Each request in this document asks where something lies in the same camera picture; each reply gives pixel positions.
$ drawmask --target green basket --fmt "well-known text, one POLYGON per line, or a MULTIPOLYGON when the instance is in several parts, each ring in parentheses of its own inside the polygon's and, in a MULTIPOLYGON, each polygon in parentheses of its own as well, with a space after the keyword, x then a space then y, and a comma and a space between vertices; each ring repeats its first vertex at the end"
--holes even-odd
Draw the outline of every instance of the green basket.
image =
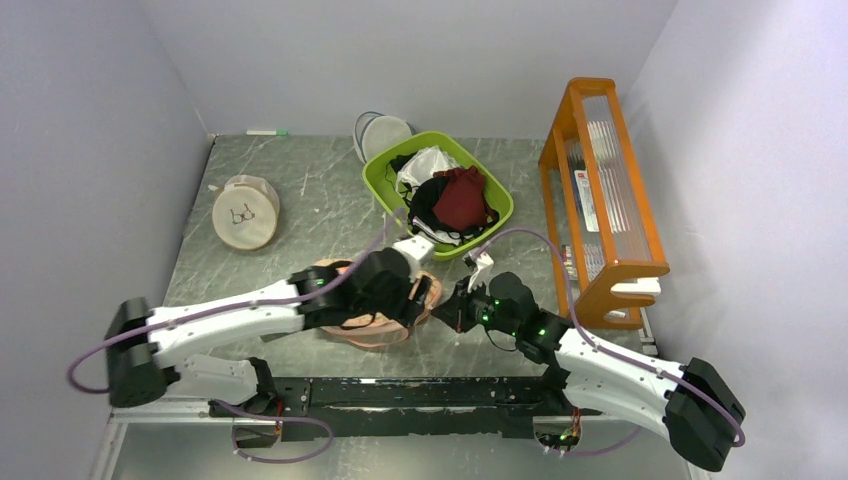
POLYGON ((370 162, 365 164, 362 169, 362 178, 365 184, 371 189, 371 192, 377 198, 377 201, 383 205, 387 212, 392 213, 400 207, 406 208, 401 196, 395 191, 395 180, 397 175, 394 170, 389 167, 389 162, 398 155, 409 155, 415 153, 422 148, 438 146, 443 151, 452 156, 463 167, 477 167, 486 177, 486 187, 483 189, 483 196, 489 202, 489 206, 497 211, 501 218, 493 227, 486 230, 485 233, 475 238, 474 240, 459 245, 445 245, 436 243, 436 251, 433 258, 436 260, 450 260, 456 256, 462 255, 471 250, 481 242, 485 241, 495 230, 501 228, 503 224, 512 215, 512 210, 515 208, 515 203, 512 201, 512 195, 501 185, 492 174, 477 161, 473 155, 468 153, 468 150, 462 148, 462 145, 456 140, 450 138, 441 132, 422 132, 404 140, 394 147, 374 157, 370 162))

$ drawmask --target white wall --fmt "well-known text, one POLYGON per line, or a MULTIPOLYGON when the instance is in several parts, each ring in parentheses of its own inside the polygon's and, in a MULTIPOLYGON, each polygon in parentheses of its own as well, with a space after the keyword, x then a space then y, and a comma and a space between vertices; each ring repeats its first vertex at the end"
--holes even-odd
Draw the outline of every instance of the white wall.
POLYGON ((848 4, 681 1, 626 104, 661 349, 748 410, 719 478, 848 478, 848 4))
POLYGON ((140 0, 209 131, 349 135, 365 110, 543 138, 574 76, 627 91, 676 0, 140 0))
POLYGON ((161 301, 207 150, 135 1, 3 2, 0 477, 87 477, 108 404, 65 366, 122 300, 161 301))

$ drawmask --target gray marble table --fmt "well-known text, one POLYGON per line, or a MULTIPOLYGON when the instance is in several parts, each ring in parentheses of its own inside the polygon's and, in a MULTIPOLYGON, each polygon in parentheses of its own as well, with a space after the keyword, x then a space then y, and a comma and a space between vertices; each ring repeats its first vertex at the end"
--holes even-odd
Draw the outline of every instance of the gray marble table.
MULTIPOLYGON (((544 232, 545 213, 536 167, 542 142, 459 141, 512 194, 515 212, 507 226, 544 232)), ((165 305, 244 293, 287 278, 316 260, 350 258, 361 252, 379 232, 384 212, 364 185, 361 171, 349 137, 219 136, 185 229, 165 305), (209 215, 215 194, 207 186, 223 185, 238 174, 267 179, 282 205, 275 238, 255 252, 224 245, 215 235, 209 215)), ((567 231, 566 225, 560 228, 567 231)), ((495 260, 494 273, 515 272, 542 307, 556 311, 550 254, 540 241, 513 235, 495 244, 490 254, 495 260)), ((425 269, 442 280, 445 299, 454 282, 468 274, 460 259, 430 262, 425 269)), ((640 347, 634 331, 596 333, 632 349, 640 347)), ((511 345, 511 337, 494 332, 493 338, 504 346, 511 345)), ((481 328, 460 335, 433 318, 416 327, 407 341, 376 349, 358 348, 310 330, 267 343, 259 338, 235 342, 210 353, 227 359, 264 358, 275 376, 511 376, 538 375, 544 370, 520 353, 496 349, 481 328)))

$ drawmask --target wooden rack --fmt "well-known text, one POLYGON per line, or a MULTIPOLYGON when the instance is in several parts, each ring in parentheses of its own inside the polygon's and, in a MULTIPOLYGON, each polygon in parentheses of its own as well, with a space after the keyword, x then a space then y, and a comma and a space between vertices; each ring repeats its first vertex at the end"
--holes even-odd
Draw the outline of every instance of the wooden rack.
MULTIPOLYGON (((568 83, 539 158, 548 235, 561 245, 552 170, 559 170, 562 179, 580 289, 578 320, 589 328, 641 328, 639 308, 653 305, 654 296, 621 292, 638 291, 628 286, 646 279, 650 283, 668 273, 669 266, 612 80, 575 78, 568 83)), ((556 264, 563 259, 552 259, 560 314, 565 315, 565 281, 556 264)))

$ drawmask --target white plastic bag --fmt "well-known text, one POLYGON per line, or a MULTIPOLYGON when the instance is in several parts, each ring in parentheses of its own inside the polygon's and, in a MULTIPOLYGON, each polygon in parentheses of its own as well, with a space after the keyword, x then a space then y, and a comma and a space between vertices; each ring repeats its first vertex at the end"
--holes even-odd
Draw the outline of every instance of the white plastic bag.
POLYGON ((457 167, 459 167, 459 164, 456 163, 456 160, 443 152, 439 147, 423 148, 400 169, 397 176, 397 183, 395 183, 395 190, 401 193, 403 184, 407 184, 411 188, 416 188, 433 178, 436 172, 443 172, 457 167))

